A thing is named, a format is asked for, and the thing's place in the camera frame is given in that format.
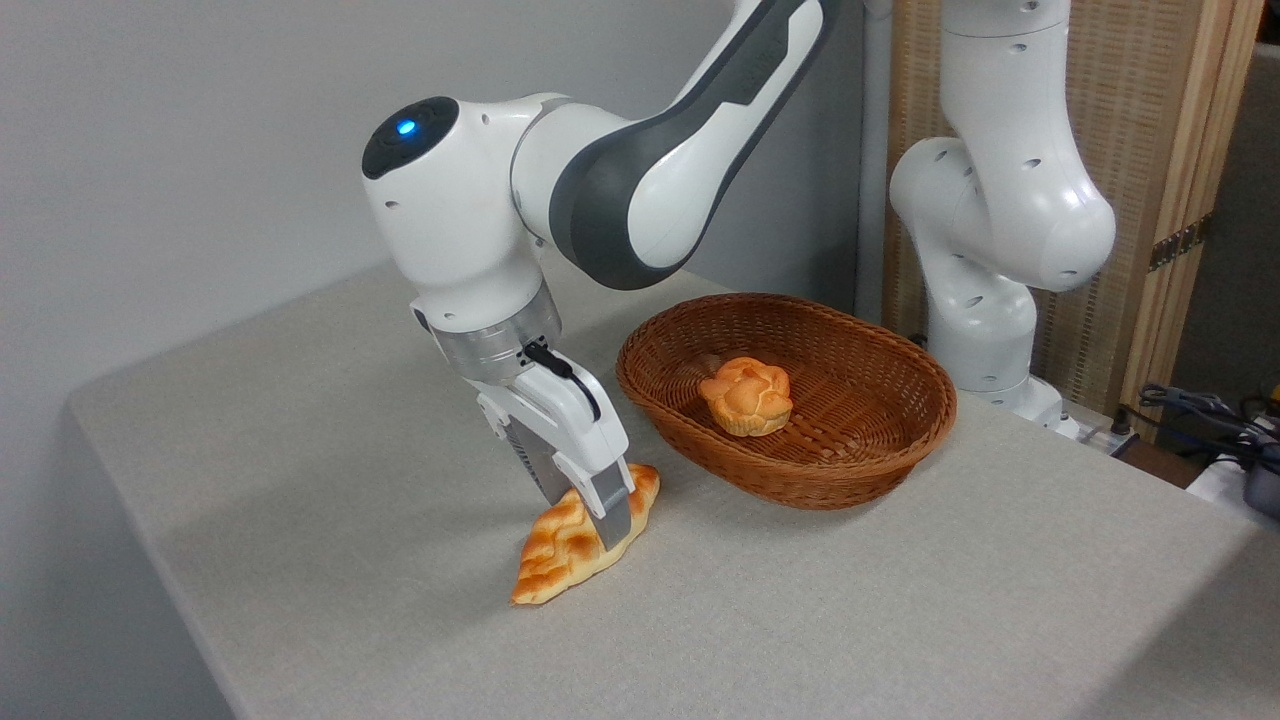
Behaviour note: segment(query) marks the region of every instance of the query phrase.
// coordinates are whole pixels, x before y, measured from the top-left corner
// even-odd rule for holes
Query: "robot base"
[[[964,392],[1071,439],[1075,439],[1080,433],[1079,423],[1062,410],[1062,395],[1053,386],[1037,377],[1028,375],[1025,380],[1009,389]]]

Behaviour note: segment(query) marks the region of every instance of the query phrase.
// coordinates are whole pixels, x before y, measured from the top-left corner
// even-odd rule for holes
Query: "fake bread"
[[[511,591],[512,605],[541,605],[591,575],[609,568],[622,557],[631,541],[649,524],[649,509],[658,497],[658,470],[649,465],[628,464],[636,489],[627,498],[631,510],[631,532],[604,550],[600,536],[582,497],[570,489],[559,502],[534,521],[525,550],[520,552],[520,575]]]
[[[716,423],[732,436],[767,436],[791,418],[787,372],[754,357],[724,363],[716,377],[698,386]]]

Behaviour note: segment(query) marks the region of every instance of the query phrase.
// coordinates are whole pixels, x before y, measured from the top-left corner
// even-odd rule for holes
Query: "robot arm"
[[[567,99],[532,124],[512,187],[529,229],[596,282],[654,284],[694,252],[739,167],[824,40],[840,0],[739,0],[662,113],[635,123]]]
[[[1066,110],[1069,0],[943,0],[941,100],[959,138],[904,154],[890,199],[915,243],[929,352],[956,387],[1070,433],[1030,377],[1027,286],[1079,287],[1106,261],[1115,214]]]
[[[737,0],[676,101],[644,120],[550,94],[431,97],[365,147],[365,190],[419,322],[547,500],[577,488],[607,548],[631,525],[627,438],[599,382],[553,350],[561,320],[538,258],[556,242],[622,290],[675,273],[838,4]]]

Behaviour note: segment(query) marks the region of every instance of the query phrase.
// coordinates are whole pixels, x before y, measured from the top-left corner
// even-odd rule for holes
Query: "table surface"
[[[507,605],[545,503],[390,265],[77,391],[74,418],[244,717],[1276,717],[1280,542],[963,398],[887,497],[771,505],[666,446],[617,348],[677,274],[554,252],[561,348],[663,489],[609,571]]]

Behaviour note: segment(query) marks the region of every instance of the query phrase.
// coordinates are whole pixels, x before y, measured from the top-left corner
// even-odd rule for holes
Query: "wicker basket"
[[[791,375],[795,409],[765,437],[730,436],[698,383],[750,355]],[[791,507],[836,510],[874,500],[950,432],[955,387],[911,342],[815,302],[713,295],[640,325],[618,354],[618,382],[658,433],[746,492]]]

